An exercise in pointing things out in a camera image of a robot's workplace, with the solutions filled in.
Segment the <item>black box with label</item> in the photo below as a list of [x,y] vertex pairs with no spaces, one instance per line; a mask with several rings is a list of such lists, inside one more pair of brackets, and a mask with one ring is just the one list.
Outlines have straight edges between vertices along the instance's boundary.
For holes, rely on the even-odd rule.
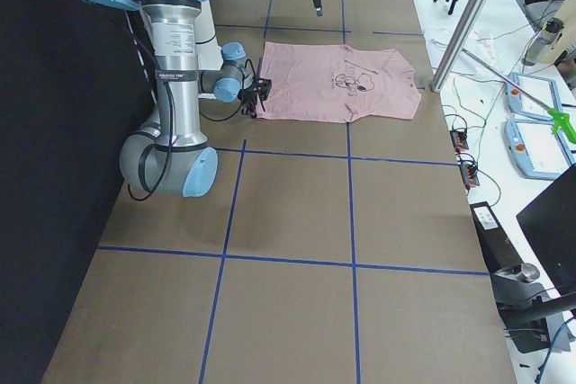
[[470,205],[481,252],[490,273],[523,263],[509,236],[486,201]]

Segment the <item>pink Snoopy t-shirt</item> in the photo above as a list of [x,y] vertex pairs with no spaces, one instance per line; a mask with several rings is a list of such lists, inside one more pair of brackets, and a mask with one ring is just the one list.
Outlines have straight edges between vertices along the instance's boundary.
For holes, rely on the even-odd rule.
[[366,116],[414,118],[421,101],[415,70],[396,49],[268,41],[261,76],[272,83],[256,108],[267,120],[349,123]]

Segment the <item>orange terminal block upper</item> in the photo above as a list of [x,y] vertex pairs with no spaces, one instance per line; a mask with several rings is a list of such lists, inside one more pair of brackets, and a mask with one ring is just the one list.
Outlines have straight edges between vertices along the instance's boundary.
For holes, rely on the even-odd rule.
[[467,133],[463,130],[451,129],[449,131],[455,153],[459,154],[469,149],[467,142]]

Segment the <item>upper teach pendant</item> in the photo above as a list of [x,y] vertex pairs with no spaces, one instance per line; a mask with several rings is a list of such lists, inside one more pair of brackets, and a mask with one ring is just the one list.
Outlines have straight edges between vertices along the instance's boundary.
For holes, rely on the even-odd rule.
[[509,109],[515,113],[535,121],[551,121],[547,110],[519,92],[516,85],[527,90],[541,103],[559,110],[561,108],[560,94],[554,80],[540,76],[529,76],[517,72],[508,75],[511,84],[506,84],[506,96]]

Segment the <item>black monitor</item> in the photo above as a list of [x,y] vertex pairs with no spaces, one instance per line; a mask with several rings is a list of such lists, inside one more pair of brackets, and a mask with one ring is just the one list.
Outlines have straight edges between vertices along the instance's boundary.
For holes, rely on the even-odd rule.
[[575,168],[571,167],[517,214],[517,222],[553,286],[575,290]]

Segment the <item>aluminium frame post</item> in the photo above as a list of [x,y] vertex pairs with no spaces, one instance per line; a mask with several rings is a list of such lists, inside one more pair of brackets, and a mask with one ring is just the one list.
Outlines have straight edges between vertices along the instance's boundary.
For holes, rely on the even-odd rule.
[[451,72],[459,53],[475,24],[486,0],[469,0],[458,24],[454,29],[453,36],[449,41],[445,54],[440,60],[439,66],[431,83],[431,90],[439,93],[449,73]]

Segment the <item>teach pendant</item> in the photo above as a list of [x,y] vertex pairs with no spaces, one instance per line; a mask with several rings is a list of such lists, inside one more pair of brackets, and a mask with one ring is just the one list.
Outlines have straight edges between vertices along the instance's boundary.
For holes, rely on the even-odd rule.
[[516,85],[527,90],[541,103],[559,110],[561,108],[560,94],[554,80],[540,76],[529,76],[517,72],[508,75],[511,84],[506,84],[506,96],[509,109],[515,113],[535,121],[551,121],[547,110],[519,92]]
[[575,164],[567,141],[548,122],[507,120],[506,146],[519,172],[528,179],[553,181]]

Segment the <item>lower teach pendant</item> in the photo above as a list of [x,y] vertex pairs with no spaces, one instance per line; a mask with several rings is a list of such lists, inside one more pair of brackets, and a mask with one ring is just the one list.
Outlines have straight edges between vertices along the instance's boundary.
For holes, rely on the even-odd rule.
[[575,164],[567,141],[548,122],[507,120],[506,146],[519,172],[528,179],[553,181]]

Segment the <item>orange terminal block lower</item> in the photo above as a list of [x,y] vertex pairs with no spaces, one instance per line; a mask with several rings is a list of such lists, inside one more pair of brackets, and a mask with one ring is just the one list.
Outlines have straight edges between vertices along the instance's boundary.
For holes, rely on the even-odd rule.
[[480,185],[480,181],[478,180],[478,168],[476,164],[469,161],[464,161],[460,164],[459,169],[463,180],[463,186],[467,191]]

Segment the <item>clear water bottle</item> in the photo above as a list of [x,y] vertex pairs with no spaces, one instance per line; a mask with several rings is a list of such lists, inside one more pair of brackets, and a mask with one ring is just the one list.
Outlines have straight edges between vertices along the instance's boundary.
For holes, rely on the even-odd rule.
[[561,19],[554,17],[548,20],[530,42],[522,59],[523,65],[529,67],[536,65],[557,40],[563,28],[564,22]]

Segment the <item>orange terminal block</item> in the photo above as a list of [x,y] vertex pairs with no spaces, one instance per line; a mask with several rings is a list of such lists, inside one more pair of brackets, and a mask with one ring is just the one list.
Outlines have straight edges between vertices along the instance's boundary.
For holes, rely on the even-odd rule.
[[480,185],[480,181],[478,180],[478,168],[476,164],[469,161],[464,161],[460,164],[459,169],[463,180],[463,186],[467,191]]
[[469,149],[467,142],[467,133],[463,130],[451,129],[449,131],[455,153],[459,154]]

